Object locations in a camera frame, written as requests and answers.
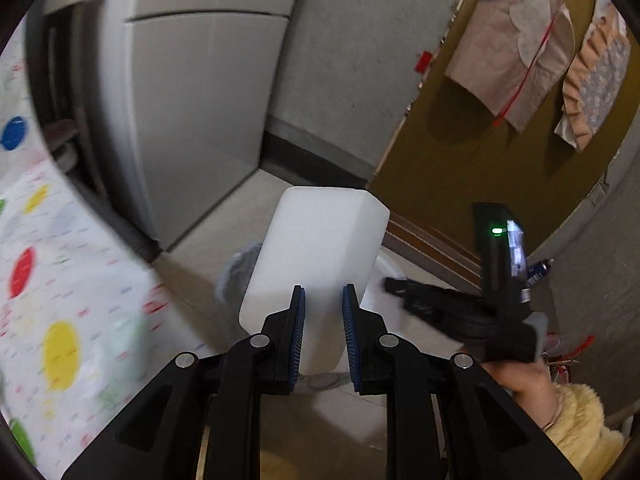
green dot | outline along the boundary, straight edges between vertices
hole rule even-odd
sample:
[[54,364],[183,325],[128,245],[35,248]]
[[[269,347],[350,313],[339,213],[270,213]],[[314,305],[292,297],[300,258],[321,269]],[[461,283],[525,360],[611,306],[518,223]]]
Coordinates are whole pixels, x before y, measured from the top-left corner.
[[24,427],[16,418],[12,418],[9,420],[9,429],[14,434],[15,441],[18,443],[22,452],[27,456],[29,462],[33,465],[36,465],[36,455],[33,452],[33,447],[31,446],[31,441],[27,436],[27,432],[24,430]]

blue dot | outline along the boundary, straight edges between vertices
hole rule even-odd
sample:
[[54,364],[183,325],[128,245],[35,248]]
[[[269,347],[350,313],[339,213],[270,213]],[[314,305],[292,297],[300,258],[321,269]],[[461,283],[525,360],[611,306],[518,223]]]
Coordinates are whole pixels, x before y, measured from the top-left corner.
[[25,134],[27,133],[27,123],[20,117],[16,116],[11,119],[4,130],[2,131],[2,138],[0,138],[0,144],[8,152],[15,150],[23,141]]

tile floor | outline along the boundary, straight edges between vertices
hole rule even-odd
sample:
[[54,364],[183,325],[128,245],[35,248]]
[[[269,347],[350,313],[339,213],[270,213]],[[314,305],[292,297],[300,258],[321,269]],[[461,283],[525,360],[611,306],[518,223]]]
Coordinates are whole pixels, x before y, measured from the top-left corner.
[[[215,283],[236,251],[264,238],[287,187],[283,180],[258,170],[156,263],[167,286],[194,310],[194,316],[211,325],[210,340],[217,351],[225,351],[242,336],[223,333],[226,321],[220,322],[220,317],[225,312],[214,298]],[[410,278],[447,286],[391,251],[381,251]],[[413,317],[402,335],[421,351],[442,357],[460,346]],[[385,398],[360,397],[351,383],[290,397],[263,397],[262,449],[286,460],[299,478],[382,479],[385,446]]]

polka dot tablecloth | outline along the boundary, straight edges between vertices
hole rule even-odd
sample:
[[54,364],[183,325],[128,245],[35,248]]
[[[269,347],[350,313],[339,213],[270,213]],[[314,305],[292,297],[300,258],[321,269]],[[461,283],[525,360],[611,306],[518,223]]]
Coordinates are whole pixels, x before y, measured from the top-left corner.
[[57,480],[174,355],[211,352],[50,159],[22,27],[0,56],[0,132],[0,410]]

wooden board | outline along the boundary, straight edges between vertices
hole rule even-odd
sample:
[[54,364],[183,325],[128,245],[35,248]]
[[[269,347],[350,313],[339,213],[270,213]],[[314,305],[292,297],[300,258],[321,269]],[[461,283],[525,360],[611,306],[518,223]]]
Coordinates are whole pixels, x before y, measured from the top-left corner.
[[[559,82],[526,130],[493,117],[473,95],[444,77],[478,0],[465,0],[420,96],[369,184],[386,206],[419,228],[435,229],[473,251],[471,205],[504,202],[537,248],[602,176],[640,104],[640,48],[632,41],[627,76],[602,129],[583,153],[553,133],[561,117]],[[576,49],[595,0],[566,0]]]

